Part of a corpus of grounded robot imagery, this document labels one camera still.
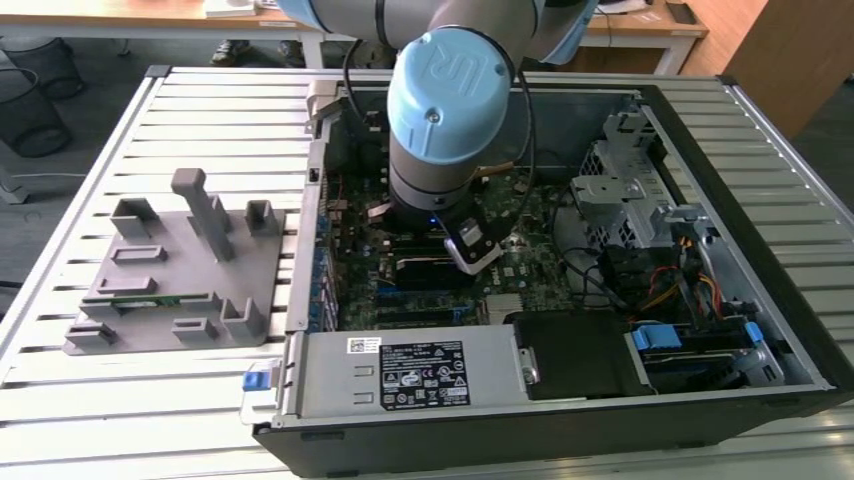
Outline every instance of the robotic arm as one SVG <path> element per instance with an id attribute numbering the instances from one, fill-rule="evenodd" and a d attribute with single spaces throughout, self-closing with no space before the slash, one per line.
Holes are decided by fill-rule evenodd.
<path id="1" fill-rule="evenodd" d="M 441 224 L 448 252 L 472 275 L 500 256 L 497 242 L 509 233 L 489 228 L 465 199 L 504 122 L 516 65 L 525 56 L 565 63 L 596 5 L 597 0 L 278 0 L 303 24 L 400 49 L 387 106 L 391 197 L 403 217 Z"/>

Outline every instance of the green circuit board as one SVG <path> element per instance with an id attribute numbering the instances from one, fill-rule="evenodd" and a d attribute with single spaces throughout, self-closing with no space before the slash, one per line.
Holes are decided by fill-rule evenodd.
<path id="1" fill-rule="evenodd" d="M 515 215 L 525 185 L 525 172 L 509 171 L 489 177 L 488 186 L 475 194 L 489 221 Z M 329 204 L 339 206 L 331 210 L 337 330 L 392 328 L 384 326 L 383 315 L 404 312 L 447 314 L 452 311 L 453 325 L 488 324 L 484 299 L 496 294 L 517 294 L 524 310 L 529 311 L 572 308 L 565 274 L 545 231 L 559 188 L 535 187 L 521 221 L 501 243 L 504 254 L 476 275 L 473 284 L 460 289 L 427 291 L 396 288 L 393 266 L 407 255 L 384 246 L 413 239 L 428 239 L 440 245 L 444 233 L 436 228 L 415 237 L 369 226 L 365 212 L 387 191 L 381 174 L 332 176 L 329 181 Z"/>

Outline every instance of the mesh wastebasket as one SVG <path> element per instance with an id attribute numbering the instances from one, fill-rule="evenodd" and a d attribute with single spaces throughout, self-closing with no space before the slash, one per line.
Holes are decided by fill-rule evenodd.
<path id="1" fill-rule="evenodd" d="M 0 69 L 0 140 L 21 157 L 42 157 L 70 141 L 30 70 Z"/>
<path id="2" fill-rule="evenodd" d="M 70 47 L 61 38 L 2 37 L 0 50 L 17 68 L 36 72 L 49 98 L 69 98 L 82 91 L 85 84 L 70 57 Z"/>

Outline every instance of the floor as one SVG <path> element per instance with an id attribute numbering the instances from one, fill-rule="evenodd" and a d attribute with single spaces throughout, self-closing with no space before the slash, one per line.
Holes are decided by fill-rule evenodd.
<path id="1" fill-rule="evenodd" d="M 118 57 L 117 42 L 70 39 L 74 61 L 88 89 L 57 103 L 74 135 L 73 144 L 41 159 L 21 159 L 0 144 L 0 162 L 12 174 L 85 173 L 112 132 L 145 70 L 152 64 L 206 66 L 217 42 L 210 40 L 133 40 L 132 54 Z M 274 42 L 254 42 L 241 66 L 282 66 Z M 324 46 L 327 64 L 341 61 L 344 47 Z M 5 59 L 0 54 L 0 68 Z M 794 145 L 831 188 L 854 205 L 854 85 L 840 87 L 819 111 Z M 30 191 L 25 205 L 0 204 L 0 280 L 22 281 L 81 183 L 80 178 L 21 179 Z M 0 312 L 8 309 L 14 292 L 0 288 Z"/>

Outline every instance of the aluminum slotted table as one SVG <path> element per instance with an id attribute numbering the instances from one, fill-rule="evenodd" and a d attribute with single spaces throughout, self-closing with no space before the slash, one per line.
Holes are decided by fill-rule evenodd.
<path id="1" fill-rule="evenodd" d="M 266 198 L 288 210 L 280 284 L 299 236 L 311 137 L 305 94 L 337 72 L 174 68 L 144 79 L 24 289 L 0 323 L 0 477 L 294 478 L 241 425 L 241 374 L 281 355 L 285 313 L 256 348 L 68 357 L 62 335 L 77 314 L 122 197 L 185 210 L 169 192 L 178 167 L 208 173 L 225 208 Z M 353 72 L 384 80 L 388 72 Z M 839 346 L 854 359 L 854 218 L 738 87 L 711 78 L 531 75 L 532 83 L 655 83 L 681 116 Z M 695 199 L 685 176 L 672 177 Z M 776 421 L 720 445 L 393 478 L 854 477 L 854 413 L 843 405 Z"/>

